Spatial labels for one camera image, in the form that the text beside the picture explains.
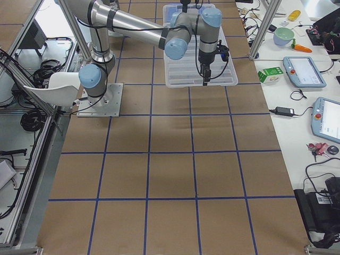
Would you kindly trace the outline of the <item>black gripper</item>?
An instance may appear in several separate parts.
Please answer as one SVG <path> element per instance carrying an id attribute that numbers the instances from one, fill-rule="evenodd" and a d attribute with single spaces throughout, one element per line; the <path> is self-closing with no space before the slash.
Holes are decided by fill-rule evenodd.
<path id="1" fill-rule="evenodd" d="M 203 86 L 207 86 L 208 82 L 210 81 L 210 64 L 214 62 L 215 56 L 220 55 L 222 61 L 228 64 L 230 56 L 229 51 L 230 50 L 227 46 L 222 45 L 221 40 L 218 41 L 216 49 L 214 49 L 212 52 L 204 52 L 203 50 L 199 49 L 198 60 L 200 63 L 200 70 L 202 71 Z"/>

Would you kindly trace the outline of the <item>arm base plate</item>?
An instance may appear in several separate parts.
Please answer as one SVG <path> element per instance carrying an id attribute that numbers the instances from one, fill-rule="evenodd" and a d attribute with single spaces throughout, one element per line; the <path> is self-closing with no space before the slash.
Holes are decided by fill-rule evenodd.
<path id="1" fill-rule="evenodd" d="M 87 97 L 87 99 L 80 101 L 76 115 L 77 117 L 119 117 L 122 94 L 122 83 L 109 83 L 103 98 L 93 106 L 98 99 L 88 97 L 83 89 L 82 98 Z"/>

